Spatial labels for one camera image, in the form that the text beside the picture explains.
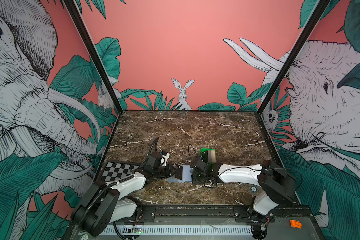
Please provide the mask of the blue leather card holder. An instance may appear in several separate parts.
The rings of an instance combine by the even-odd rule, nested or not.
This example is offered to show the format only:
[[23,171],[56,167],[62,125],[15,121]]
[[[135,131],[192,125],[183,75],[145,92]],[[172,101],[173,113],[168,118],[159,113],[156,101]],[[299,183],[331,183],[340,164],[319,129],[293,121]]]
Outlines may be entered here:
[[178,180],[175,178],[175,174],[173,176],[171,176],[168,181],[169,182],[175,182],[175,183],[192,183],[192,168],[190,167],[190,165],[181,165],[183,166],[183,179],[182,180]]

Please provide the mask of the green plastic card tray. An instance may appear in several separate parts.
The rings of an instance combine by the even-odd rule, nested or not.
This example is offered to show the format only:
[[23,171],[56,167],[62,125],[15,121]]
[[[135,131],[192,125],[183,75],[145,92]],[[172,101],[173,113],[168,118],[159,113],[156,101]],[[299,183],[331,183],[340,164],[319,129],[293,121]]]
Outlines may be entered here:
[[205,163],[216,163],[215,149],[201,148],[201,157]]

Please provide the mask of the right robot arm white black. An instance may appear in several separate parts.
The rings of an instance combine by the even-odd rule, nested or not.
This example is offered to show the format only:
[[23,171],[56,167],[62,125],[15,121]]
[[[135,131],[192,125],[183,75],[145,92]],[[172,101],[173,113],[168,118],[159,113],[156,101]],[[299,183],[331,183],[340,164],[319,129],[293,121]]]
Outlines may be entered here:
[[261,187],[263,191],[255,196],[245,214],[252,221],[267,222],[271,210],[278,206],[290,207],[295,201],[295,177],[273,161],[265,160],[262,164],[252,166],[232,166],[195,159],[190,168],[192,177],[207,187],[218,183],[244,183]]

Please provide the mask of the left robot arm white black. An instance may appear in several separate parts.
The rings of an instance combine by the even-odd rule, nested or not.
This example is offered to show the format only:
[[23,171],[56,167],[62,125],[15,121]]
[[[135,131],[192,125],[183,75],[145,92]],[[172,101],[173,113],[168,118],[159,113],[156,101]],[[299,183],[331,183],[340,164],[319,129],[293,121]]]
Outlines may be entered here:
[[181,166],[168,162],[169,156],[167,152],[151,153],[131,175],[116,181],[95,181],[71,215],[78,230],[96,237],[109,223],[121,219],[138,222],[144,215],[142,203],[129,194],[182,171]]

